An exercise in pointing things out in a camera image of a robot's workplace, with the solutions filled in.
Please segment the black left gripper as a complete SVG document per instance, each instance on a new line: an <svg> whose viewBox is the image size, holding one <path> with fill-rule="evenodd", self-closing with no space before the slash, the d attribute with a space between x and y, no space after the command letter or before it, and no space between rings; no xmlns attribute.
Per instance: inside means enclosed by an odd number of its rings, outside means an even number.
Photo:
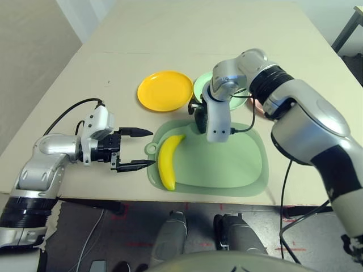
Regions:
<svg viewBox="0 0 363 272"><path fill-rule="evenodd" d="M98 142L96 148L96 161L110 163L111 170L116 172L132 172L146 168L155 163L155 160L132 160L129 163L120 163L121 135L130 137L147 137L153 132L137 127L120 127Z"/></svg>

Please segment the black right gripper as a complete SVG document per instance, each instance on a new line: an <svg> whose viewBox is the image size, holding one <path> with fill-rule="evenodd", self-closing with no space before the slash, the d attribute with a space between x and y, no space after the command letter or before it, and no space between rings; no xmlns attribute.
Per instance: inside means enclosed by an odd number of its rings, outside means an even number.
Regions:
<svg viewBox="0 0 363 272"><path fill-rule="evenodd" d="M207 105L206 101L204 100L204 98L202 98L200 102L198 102L198 101L196 103L194 103L192 101L189 102L188 114L193 115L195 110L202 111L204 113L208 112L208 105Z"/></svg>

